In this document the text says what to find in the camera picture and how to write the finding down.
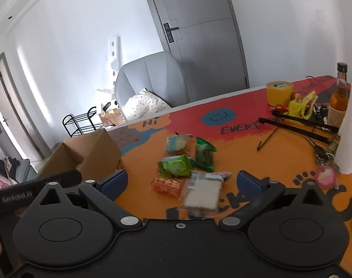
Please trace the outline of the white rice cake package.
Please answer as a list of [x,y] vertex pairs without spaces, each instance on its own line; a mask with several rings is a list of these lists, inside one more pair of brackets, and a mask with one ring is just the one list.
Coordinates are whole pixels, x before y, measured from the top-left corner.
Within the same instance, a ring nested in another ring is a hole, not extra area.
[[221,189],[231,176],[228,172],[193,171],[181,194],[183,207],[193,212],[217,211]]

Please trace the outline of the dark green snack packet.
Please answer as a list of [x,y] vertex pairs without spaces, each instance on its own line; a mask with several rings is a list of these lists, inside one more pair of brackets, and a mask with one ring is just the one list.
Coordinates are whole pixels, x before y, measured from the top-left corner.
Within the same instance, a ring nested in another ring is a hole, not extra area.
[[195,155],[193,166],[208,173],[214,172],[214,153],[217,152],[215,146],[211,143],[197,137],[195,140]]

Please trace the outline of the pale teal snack packet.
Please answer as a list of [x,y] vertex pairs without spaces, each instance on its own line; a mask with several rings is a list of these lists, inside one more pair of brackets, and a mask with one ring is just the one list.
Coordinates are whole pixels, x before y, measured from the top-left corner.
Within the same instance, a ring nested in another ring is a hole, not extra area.
[[192,150],[193,135],[175,134],[166,139],[166,152],[168,154],[190,154]]

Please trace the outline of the grey sofa with clothes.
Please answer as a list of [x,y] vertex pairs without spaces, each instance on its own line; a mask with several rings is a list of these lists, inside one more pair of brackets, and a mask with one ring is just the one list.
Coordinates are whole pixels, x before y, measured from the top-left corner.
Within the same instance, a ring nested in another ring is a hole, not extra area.
[[18,184],[35,180],[37,175],[30,160],[19,161],[11,157],[0,159],[0,174],[6,178],[14,179]]

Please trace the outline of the black shoe rack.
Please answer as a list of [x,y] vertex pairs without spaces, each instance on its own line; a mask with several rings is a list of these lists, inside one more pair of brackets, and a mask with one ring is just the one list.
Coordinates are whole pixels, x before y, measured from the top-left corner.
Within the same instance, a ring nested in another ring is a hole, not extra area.
[[67,134],[73,138],[84,134],[89,134],[103,128],[102,123],[94,123],[93,117],[97,115],[97,107],[91,107],[86,113],[74,116],[66,115],[62,120],[62,125]]

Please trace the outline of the brown cardboard box on floor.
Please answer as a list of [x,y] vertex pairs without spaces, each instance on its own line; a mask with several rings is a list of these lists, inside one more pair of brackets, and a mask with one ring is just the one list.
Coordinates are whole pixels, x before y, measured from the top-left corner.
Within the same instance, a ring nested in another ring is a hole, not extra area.
[[118,107],[117,101],[110,101],[102,105],[102,111],[99,117],[104,127],[120,126],[126,123],[126,119]]

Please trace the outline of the white dotted pillow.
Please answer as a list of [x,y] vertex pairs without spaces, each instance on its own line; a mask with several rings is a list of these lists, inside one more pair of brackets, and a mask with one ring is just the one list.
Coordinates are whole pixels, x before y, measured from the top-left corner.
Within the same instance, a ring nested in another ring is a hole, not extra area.
[[127,121],[136,120],[168,109],[171,109],[170,105],[145,88],[130,97],[121,107],[123,116]]

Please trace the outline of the white paper towel roll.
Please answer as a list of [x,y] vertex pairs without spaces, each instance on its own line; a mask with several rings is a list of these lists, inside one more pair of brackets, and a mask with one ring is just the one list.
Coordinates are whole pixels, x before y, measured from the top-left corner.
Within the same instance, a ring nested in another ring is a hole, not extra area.
[[341,136],[336,151],[336,164],[341,174],[352,173],[352,83],[347,111],[339,129]]

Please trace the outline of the yellow tape roll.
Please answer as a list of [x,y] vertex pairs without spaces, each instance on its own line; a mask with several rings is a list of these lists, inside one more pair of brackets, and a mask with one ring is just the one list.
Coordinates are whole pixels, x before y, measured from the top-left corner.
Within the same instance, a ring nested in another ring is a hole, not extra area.
[[291,101],[294,86],[291,82],[275,81],[266,85],[267,103],[272,107],[288,106]]

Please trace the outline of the brown glass bottle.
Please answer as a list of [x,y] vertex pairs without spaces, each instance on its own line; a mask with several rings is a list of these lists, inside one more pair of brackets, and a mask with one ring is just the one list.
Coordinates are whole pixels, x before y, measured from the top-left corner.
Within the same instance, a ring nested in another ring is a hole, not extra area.
[[335,127],[341,126],[343,118],[346,114],[348,100],[347,64],[338,62],[336,89],[330,97],[328,106],[327,121],[329,125]]

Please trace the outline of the white perforated board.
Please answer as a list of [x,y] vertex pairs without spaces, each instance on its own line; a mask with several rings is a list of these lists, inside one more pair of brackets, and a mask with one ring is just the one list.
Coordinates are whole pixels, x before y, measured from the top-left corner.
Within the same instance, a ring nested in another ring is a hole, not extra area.
[[101,81],[97,91],[112,93],[119,73],[119,37],[112,36],[107,39],[107,58],[102,66]]

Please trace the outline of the grey door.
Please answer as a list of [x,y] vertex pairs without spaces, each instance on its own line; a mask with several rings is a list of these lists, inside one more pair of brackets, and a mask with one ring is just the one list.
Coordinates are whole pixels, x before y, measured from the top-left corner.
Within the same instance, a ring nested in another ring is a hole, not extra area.
[[[183,71],[191,101],[249,87],[246,59],[231,0],[147,0],[162,47]],[[178,26],[168,43],[164,23]]]

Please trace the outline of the pink keychain with keys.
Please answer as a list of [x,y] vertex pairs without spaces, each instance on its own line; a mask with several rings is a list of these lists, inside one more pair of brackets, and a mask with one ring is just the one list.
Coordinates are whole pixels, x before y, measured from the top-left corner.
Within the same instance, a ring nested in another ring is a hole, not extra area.
[[313,146],[316,155],[315,162],[317,165],[317,171],[314,178],[316,184],[324,190],[331,188],[339,190],[339,185],[337,183],[339,169],[336,163],[334,163],[334,155],[314,143],[309,137],[306,137],[306,140],[308,140]]

